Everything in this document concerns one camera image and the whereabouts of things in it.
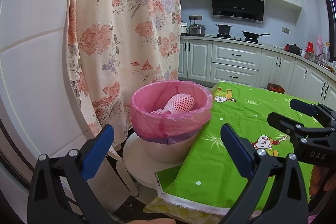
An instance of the range hood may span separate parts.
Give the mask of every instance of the range hood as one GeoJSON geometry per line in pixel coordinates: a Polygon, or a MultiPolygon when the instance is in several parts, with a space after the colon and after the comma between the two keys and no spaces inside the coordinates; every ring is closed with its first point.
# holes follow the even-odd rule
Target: range hood
{"type": "Polygon", "coordinates": [[[265,0],[211,0],[214,17],[263,23],[265,0]]]}

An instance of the countertop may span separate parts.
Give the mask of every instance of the countertop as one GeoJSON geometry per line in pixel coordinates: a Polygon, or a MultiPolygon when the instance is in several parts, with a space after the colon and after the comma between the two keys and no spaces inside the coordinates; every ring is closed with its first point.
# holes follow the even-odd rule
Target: countertop
{"type": "Polygon", "coordinates": [[[305,59],[299,55],[293,54],[291,52],[286,52],[282,49],[279,48],[275,48],[274,45],[271,44],[266,44],[266,43],[262,43],[262,44],[256,44],[256,43],[249,43],[249,42],[244,42],[244,41],[237,41],[237,40],[230,40],[230,39],[224,39],[224,38],[217,38],[217,37],[193,37],[191,35],[186,35],[186,36],[181,36],[181,39],[197,39],[197,40],[208,40],[208,41],[216,41],[216,42],[226,42],[226,43],[233,43],[233,44],[240,44],[240,45],[246,45],[246,46],[250,46],[250,47],[256,47],[256,48],[261,48],[261,49],[265,49],[268,51],[273,51],[273,52],[278,52],[281,54],[285,54],[285,55],[289,55],[291,57],[294,57],[296,59],[299,59],[300,61],[309,64],[310,66],[316,68],[317,70],[321,71],[322,73],[324,73],[325,75],[327,75],[328,77],[330,77],[332,80],[334,80],[336,82],[336,75],[333,74],[332,72],[330,72],[329,70],[325,69],[324,67],[317,65],[316,63],[305,59]]]}

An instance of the white pot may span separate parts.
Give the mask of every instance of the white pot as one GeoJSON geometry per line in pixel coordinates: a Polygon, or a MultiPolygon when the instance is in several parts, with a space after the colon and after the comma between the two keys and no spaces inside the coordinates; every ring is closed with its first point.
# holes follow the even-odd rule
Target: white pot
{"type": "Polygon", "coordinates": [[[185,141],[174,144],[161,144],[141,140],[145,150],[151,157],[160,162],[174,164],[185,160],[198,134],[199,132],[185,141]]]}

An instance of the floral curtain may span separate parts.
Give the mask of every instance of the floral curtain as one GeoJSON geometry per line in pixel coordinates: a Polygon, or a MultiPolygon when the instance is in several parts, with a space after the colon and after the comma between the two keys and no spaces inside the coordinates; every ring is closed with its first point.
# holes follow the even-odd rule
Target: floral curtain
{"type": "Polygon", "coordinates": [[[108,123],[122,143],[133,93],[177,79],[179,23],[180,0],[70,0],[68,71],[95,136],[108,123]]]}

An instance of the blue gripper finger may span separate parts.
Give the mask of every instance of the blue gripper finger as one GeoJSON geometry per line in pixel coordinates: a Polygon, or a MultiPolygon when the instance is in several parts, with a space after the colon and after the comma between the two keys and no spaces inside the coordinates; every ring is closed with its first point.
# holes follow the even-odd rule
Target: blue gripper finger
{"type": "Polygon", "coordinates": [[[110,125],[105,125],[99,135],[96,137],[95,144],[87,153],[82,161],[82,178],[84,181],[92,179],[114,140],[114,130],[110,125]]]}
{"type": "Polygon", "coordinates": [[[239,141],[237,133],[228,123],[223,124],[220,131],[220,137],[236,165],[239,174],[243,178],[251,179],[254,176],[252,170],[252,167],[254,166],[253,160],[239,141]]]}

